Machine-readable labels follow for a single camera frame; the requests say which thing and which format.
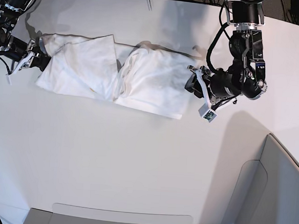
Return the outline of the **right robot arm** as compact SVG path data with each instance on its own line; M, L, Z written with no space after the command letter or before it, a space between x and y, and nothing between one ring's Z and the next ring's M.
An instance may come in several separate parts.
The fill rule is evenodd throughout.
M37 0L0 1L0 61L6 67L6 75L16 74L27 68L37 67L44 71L51 57L34 39L28 43L12 35L12 30Z

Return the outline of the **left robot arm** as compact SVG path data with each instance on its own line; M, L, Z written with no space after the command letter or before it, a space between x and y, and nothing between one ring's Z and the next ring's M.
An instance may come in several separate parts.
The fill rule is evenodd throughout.
M212 111L230 101L236 103L240 95L254 100L267 90L262 31L258 28L265 24L262 1L224 0L221 10L226 11L227 22L220 22L220 30L206 54L207 65L199 69L188 67L192 76L185 90L198 98L208 98ZM224 70L213 66L211 56L228 26L235 27L232 35L227 36L233 61Z

